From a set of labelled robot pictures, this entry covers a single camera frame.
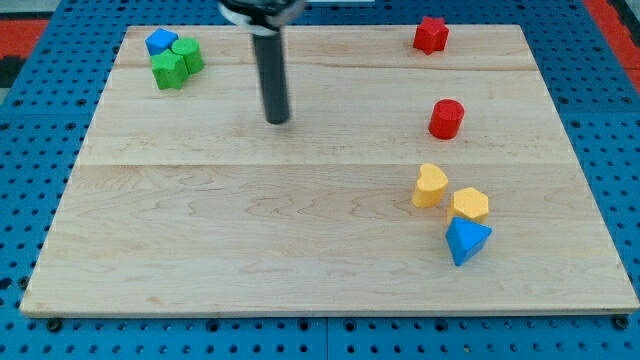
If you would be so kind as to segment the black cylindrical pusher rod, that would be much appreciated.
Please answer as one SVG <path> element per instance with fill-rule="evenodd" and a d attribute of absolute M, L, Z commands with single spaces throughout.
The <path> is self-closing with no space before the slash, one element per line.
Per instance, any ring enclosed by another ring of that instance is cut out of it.
<path fill-rule="evenodd" d="M 252 36 L 266 121 L 279 125 L 290 117 L 282 35 Z"/>

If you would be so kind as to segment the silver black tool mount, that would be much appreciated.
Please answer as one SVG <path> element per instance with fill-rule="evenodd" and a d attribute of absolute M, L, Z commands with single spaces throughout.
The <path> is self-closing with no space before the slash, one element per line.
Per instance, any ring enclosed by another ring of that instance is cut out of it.
<path fill-rule="evenodd" d="M 252 34 L 276 34 L 305 10 L 305 0 L 219 0 L 220 14 Z"/>

